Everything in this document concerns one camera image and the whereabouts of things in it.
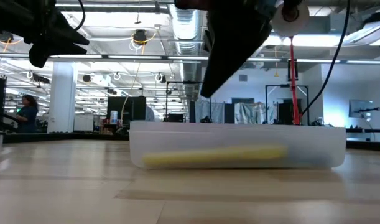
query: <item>clear plastic bin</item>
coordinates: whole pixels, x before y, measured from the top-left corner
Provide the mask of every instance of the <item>clear plastic bin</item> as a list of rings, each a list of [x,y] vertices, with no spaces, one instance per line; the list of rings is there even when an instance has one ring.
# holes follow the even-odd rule
[[[247,152],[233,155],[236,159],[200,162],[202,153],[223,154],[244,147],[266,151],[272,145],[285,153],[270,159],[258,159]],[[346,149],[345,128],[280,125],[155,123],[136,121],[131,123],[130,150],[132,162],[145,169],[160,168],[324,168],[343,163]],[[180,162],[185,154],[198,153],[197,162]],[[176,163],[149,165],[149,155],[181,157]]]

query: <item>tape roll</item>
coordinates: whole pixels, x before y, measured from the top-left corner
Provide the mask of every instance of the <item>tape roll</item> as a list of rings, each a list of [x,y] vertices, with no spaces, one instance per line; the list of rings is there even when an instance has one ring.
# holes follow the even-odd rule
[[[298,34],[307,24],[310,18],[310,12],[308,11],[307,5],[302,2],[297,6],[299,11],[299,16],[296,20],[288,22],[284,19],[282,15],[282,8],[284,4],[281,4],[276,11],[276,14],[271,20],[271,26],[274,32],[282,37],[293,37]]]

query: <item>yellow object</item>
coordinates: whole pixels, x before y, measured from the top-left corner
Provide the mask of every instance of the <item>yellow object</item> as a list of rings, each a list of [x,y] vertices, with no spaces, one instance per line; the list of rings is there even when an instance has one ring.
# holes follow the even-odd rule
[[[146,166],[155,167],[279,159],[286,155],[287,147],[281,145],[236,146],[196,151],[147,153],[143,156],[143,162]]]

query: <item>metal frame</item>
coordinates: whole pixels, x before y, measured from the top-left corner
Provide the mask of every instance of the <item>metal frame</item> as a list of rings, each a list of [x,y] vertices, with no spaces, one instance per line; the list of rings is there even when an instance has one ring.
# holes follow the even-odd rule
[[[271,90],[270,92],[268,92],[268,89],[269,87],[274,87],[273,90]],[[290,84],[282,84],[282,85],[266,85],[266,123],[268,124],[269,123],[269,120],[268,120],[268,112],[269,112],[269,107],[268,107],[268,99],[269,99],[269,95],[277,88],[277,87],[280,87],[280,88],[290,88]],[[306,96],[306,99],[307,99],[307,106],[309,104],[309,96],[308,96],[308,86],[306,85],[297,85],[296,86],[298,90],[300,90],[305,96]],[[307,110],[307,125],[310,125],[310,111]]]
[[[167,103],[168,103],[168,94],[167,92],[169,91],[169,84],[171,83],[183,83],[184,85],[197,85],[197,84],[201,84],[202,82],[198,82],[198,81],[167,81],[166,82],[166,106],[165,106],[165,118],[167,118]]]

